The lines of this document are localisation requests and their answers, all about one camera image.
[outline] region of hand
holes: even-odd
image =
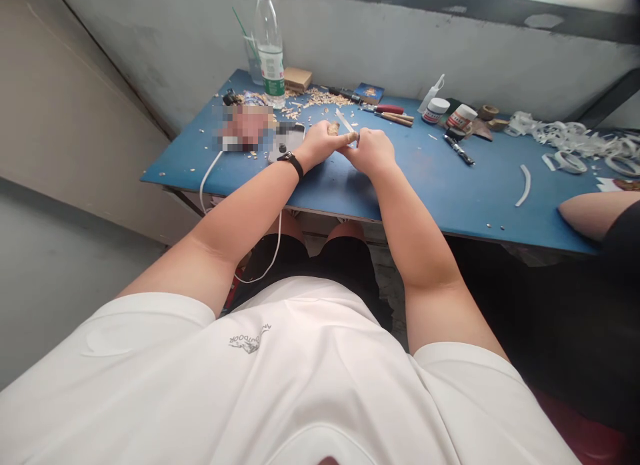
[[[329,158],[334,151],[346,147],[357,139],[357,133],[345,135],[329,135],[329,121],[322,121],[315,124],[307,132],[305,141],[294,151],[295,158],[298,159],[302,169],[307,173],[319,163]]]
[[[393,144],[383,131],[360,129],[357,149],[343,147],[338,150],[363,174],[373,180],[377,175],[397,167]]]

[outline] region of black wristband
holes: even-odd
[[[295,158],[295,155],[291,152],[287,152],[281,157],[278,157],[278,161],[289,161],[291,165],[295,168],[296,172],[298,172],[298,182],[302,180],[305,176],[305,173],[302,170],[302,165],[298,162],[298,159]]]

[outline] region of white bottle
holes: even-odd
[[[418,112],[420,112],[420,115],[422,115],[425,112],[425,110],[427,110],[427,105],[429,105],[429,102],[431,102],[431,99],[435,97],[440,91],[440,89],[442,89],[444,86],[445,86],[445,75],[442,74],[442,76],[440,76],[440,80],[438,80],[435,83],[435,85],[429,89],[429,92],[427,92],[427,94],[425,95],[425,99],[420,104],[420,107],[418,107]]]
[[[282,62],[282,35],[271,0],[258,0],[253,21],[253,37],[267,100],[274,109],[285,106],[285,68]]]

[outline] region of small box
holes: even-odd
[[[297,93],[305,93],[311,83],[311,72],[294,67],[285,69],[285,87]]]
[[[362,97],[365,103],[371,105],[378,105],[382,100],[382,95],[385,90],[382,87],[376,87],[375,85],[369,85],[361,83],[357,89],[354,90],[356,95]]]

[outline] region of another person's arm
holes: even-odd
[[[353,141],[351,135],[330,137],[328,126],[327,121],[314,125],[295,152],[305,173]],[[217,205],[119,296],[175,293],[200,300],[219,316],[238,263],[278,217],[297,184],[293,165],[269,165]]]
[[[622,212],[637,201],[640,192],[590,193],[562,202],[558,211],[577,232],[601,242]]]
[[[405,285],[410,352],[434,342],[463,342],[506,358],[444,236],[395,163],[385,133],[361,129],[358,149],[340,151],[375,188],[389,248]]]

